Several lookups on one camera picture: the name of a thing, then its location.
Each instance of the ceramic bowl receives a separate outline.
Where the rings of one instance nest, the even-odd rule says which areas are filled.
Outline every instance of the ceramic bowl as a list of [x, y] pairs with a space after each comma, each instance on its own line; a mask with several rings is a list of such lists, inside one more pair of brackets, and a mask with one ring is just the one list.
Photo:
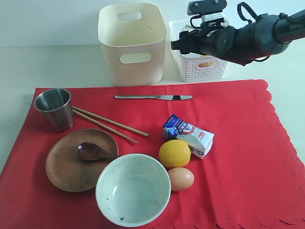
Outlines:
[[138, 227], [156, 219], [171, 195], [169, 175], [155, 158], [128, 154], [102, 171], [95, 189], [102, 214], [123, 227]]

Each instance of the yellow lemon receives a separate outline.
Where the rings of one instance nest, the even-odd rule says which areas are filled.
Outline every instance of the yellow lemon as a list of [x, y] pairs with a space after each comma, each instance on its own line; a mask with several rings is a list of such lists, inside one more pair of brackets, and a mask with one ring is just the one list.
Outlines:
[[191, 150], [185, 141], [170, 140], [160, 147], [159, 160], [167, 168], [186, 166], [190, 159]]

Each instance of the cream plastic bin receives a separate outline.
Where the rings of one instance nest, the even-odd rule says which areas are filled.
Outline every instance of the cream plastic bin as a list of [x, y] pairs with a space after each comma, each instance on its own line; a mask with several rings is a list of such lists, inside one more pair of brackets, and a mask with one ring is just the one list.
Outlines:
[[[171, 41], [179, 39], [179, 33], [186, 30], [185, 26], [189, 23], [189, 20], [171, 21], [169, 23]], [[227, 61], [213, 56], [202, 56], [195, 53], [182, 55], [179, 50], [171, 50], [171, 52], [184, 82], [221, 79], [227, 69]]]
[[113, 84], [151, 85], [162, 79], [167, 30], [157, 6], [127, 3], [103, 8], [98, 36]]

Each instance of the wooden chopstick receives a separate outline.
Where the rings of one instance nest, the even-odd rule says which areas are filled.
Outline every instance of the wooden chopstick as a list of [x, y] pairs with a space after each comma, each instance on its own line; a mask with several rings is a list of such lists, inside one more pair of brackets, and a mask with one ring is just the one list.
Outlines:
[[133, 132], [135, 132], [135, 133], [137, 133], [137, 134], [143, 135], [143, 136], [145, 136], [145, 137], [148, 137], [148, 136], [149, 136], [148, 133], [145, 133], [145, 132], [143, 132], [143, 131], [141, 131], [141, 130], [134, 129], [134, 128], [130, 127], [130, 126], [123, 125], [123, 124], [121, 124], [121, 123], [115, 122], [115, 121], [110, 120], [110, 119], [108, 119], [108, 118], [99, 116], [99, 115], [94, 114], [94, 113], [91, 113], [91, 112], [89, 112], [89, 111], [85, 111], [85, 110], [83, 110], [83, 109], [81, 109], [81, 108], [78, 108], [78, 107], [76, 107], [76, 106], [72, 106], [72, 107], [73, 107], [73, 109], [75, 109], [75, 110], [77, 110], [77, 111], [79, 111], [79, 112], [82, 112], [82, 113], [85, 113], [85, 114], [87, 114], [87, 115], [91, 115], [91, 116], [93, 116], [93, 117], [99, 118], [99, 119], [101, 119], [101, 120], [103, 120], [103, 121], [106, 121], [106, 122], [108, 122], [108, 123], [111, 123], [111, 124], [120, 126], [120, 127], [125, 128], [125, 129], [127, 129], [127, 130], [133, 131]]
[[134, 142], [134, 143], [138, 143], [136, 140], [132, 139], [131, 137], [128, 137], [128, 136], [126, 136], [126, 135], [120, 133], [119, 131], [117, 131], [117, 130], [115, 130], [115, 129], [112, 129], [111, 127], [109, 127], [109, 126], [107, 126], [107, 125], [105, 125], [105, 124], [103, 124], [103, 123], [100, 123], [100, 122], [94, 120], [93, 118], [90, 118], [90, 117], [88, 117], [88, 116], [85, 115], [85, 114], [82, 114], [81, 112], [78, 112], [78, 111], [76, 111], [76, 110], [74, 110], [74, 109], [73, 109], [73, 112], [76, 113], [76, 114], [78, 114], [79, 116], [83, 117], [84, 119], [87, 119], [87, 120], [89, 120], [89, 121], [91, 121], [91, 122], [93, 122], [93, 123], [95, 123], [95, 124], [97, 124], [97, 125], [99, 125], [99, 126], [105, 128], [105, 129], [107, 129], [107, 130], [109, 130], [109, 131], [111, 131], [111, 132], [117, 134], [118, 136], [124, 137], [124, 138], [126, 138], [126, 139], [128, 139], [128, 140], [130, 140], [130, 141], [132, 141], [132, 142]]

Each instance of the white wall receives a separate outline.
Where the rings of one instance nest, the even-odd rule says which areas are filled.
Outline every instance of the white wall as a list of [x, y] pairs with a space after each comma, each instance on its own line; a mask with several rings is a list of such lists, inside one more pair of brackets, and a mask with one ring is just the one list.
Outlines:
[[[236, 5], [227, 0], [225, 15], [235, 27], [242, 27]], [[304, 0], [244, 0], [257, 14], [280, 12], [291, 15], [305, 9]], [[187, 19], [189, 0], [1, 0], [0, 47], [90, 45], [97, 39], [101, 8], [118, 3], [149, 2], [157, 5], [167, 24]]]

